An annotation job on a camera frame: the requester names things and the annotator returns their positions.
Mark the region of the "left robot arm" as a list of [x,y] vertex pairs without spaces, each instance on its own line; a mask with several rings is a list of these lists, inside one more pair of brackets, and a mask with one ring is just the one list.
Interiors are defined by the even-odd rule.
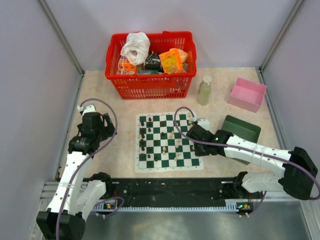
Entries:
[[114,191],[109,175],[97,173],[82,183],[94,155],[103,141],[116,135],[108,113],[97,112],[94,105],[79,106],[82,122],[68,144],[67,159],[55,194],[46,210],[39,211],[36,223],[47,240],[80,240],[86,221],[98,200],[109,198]]

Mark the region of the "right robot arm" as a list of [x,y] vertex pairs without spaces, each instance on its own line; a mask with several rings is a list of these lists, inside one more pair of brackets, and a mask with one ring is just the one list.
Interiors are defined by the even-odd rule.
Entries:
[[193,140],[198,157],[220,155],[267,169],[266,172],[239,173],[233,182],[233,192],[237,197],[270,191],[285,192],[298,200],[312,200],[318,169],[303,148],[266,147],[222,129],[211,133],[200,122],[192,126],[186,136]]

